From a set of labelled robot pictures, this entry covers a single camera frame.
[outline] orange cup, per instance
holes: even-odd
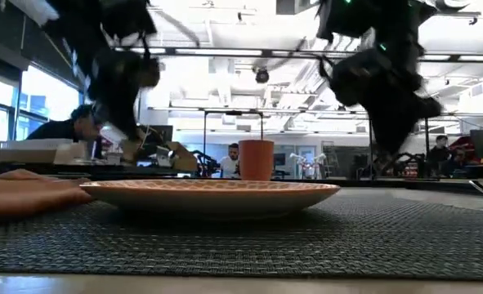
[[[239,142],[241,180],[271,180],[273,171],[273,141],[242,140]]]

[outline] metal frame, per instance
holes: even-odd
[[[239,110],[204,110],[203,116],[203,153],[207,154],[207,116],[209,114],[226,114],[226,115],[243,115],[243,114],[259,114],[261,117],[261,140],[263,140],[263,112],[256,110],[239,111]]]
[[[355,51],[295,51],[265,48],[216,48],[216,47],[151,47],[153,56],[202,56],[225,58],[278,58],[313,60],[316,56],[326,56],[332,60],[341,60],[354,55]],[[464,54],[461,52],[428,52],[419,59],[427,63],[483,64],[483,54]]]

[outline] plate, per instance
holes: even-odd
[[[340,189],[312,183],[186,179],[95,181],[81,187],[92,197],[127,210],[209,219],[283,216]]]

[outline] placemat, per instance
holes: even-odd
[[[343,193],[243,223],[95,202],[0,226],[0,272],[483,280],[483,212]]]

